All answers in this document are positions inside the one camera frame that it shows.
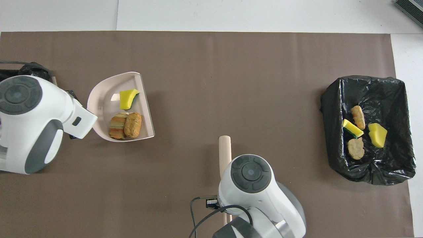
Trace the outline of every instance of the bread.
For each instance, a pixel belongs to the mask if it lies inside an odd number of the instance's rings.
[[[363,147],[364,147],[364,143],[363,143],[362,137],[358,139],[351,139],[348,141],[348,153],[355,160],[359,160],[363,158],[364,156]]]
[[[366,124],[364,122],[364,114],[363,114],[363,111],[361,110],[361,107],[357,105],[351,108],[351,114],[354,119],[354,124],[359,129],[364,130],[364,128],[366,127]]]
[[[109,136],[114,139],[123,140],[125,139],[125,122],[128,114],[121,112],[116,114],[110,121]]]
[[[126,118],[124,132],[125,135],[130,138],[136,138],[140,134],[141,130],[141,115],[137,112],[130,113]]]

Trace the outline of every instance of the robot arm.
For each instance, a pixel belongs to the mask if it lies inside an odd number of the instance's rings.
[[[63,132],[83,138],[97,116],[56,85],[28,75],[0,83],[0,170],[32,174],[56,156]]]
[[[302,238],[305,235],[301,204],[287,188],[276,182],[272,168],[260,156],[241,155],[231,161],[219,184],[218,201],[220,206],[236,204],[248,209],[253,218],[250,229],[257,234],[245,231],[249,225],[245,224],[248,221],[245,213],[230,208],[226,211],[239,217],[217,231],[216,238],[224,237],[222,235]]]

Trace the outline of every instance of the brush handle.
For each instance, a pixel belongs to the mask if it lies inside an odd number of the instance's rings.
[[[231,138],[229,136],[219,137],[219,169],[220,177],[232,160]]]

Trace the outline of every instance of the brown table mat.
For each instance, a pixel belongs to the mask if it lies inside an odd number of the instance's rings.
[[[86,106],[101,80],[141,73],[156,136],[66,135],[52,164],[0,174],[1,237],[187,237],[216,194],[218,137],[257,154],[304,207],[307,238],[411,237],[407,183],[354,183],[327,162],[320,95],[338,77],[395,77],[390,36],[330,33],[1,33],[0,60],[35,61]],[[197,221],[210,212],[194,206]],[[216,215],[199,228],[211,237]]]

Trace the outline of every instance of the sponge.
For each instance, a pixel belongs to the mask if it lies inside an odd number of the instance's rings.
[[[378,148],[383,148],[388,131],[378,123],[370,123],[368,127],[371,143]]]
[[[132,101],[134,100],[135,95],[137,95],[138,93],[140,93],[140,92],[136,89],[120,91],[119,92],[119,97],[120,97],[120,100],[121,100],[120,108],[122,110],[130,109],[131,106],[132,106]]]
[[[354,137],[358,138],[364,134],[362,130],[360,130],[358,127],[356,127],[354,124],[352,124],[349,120],[344,119],[342,122],[342,127],[347,129],[348,132],[350,132]]]

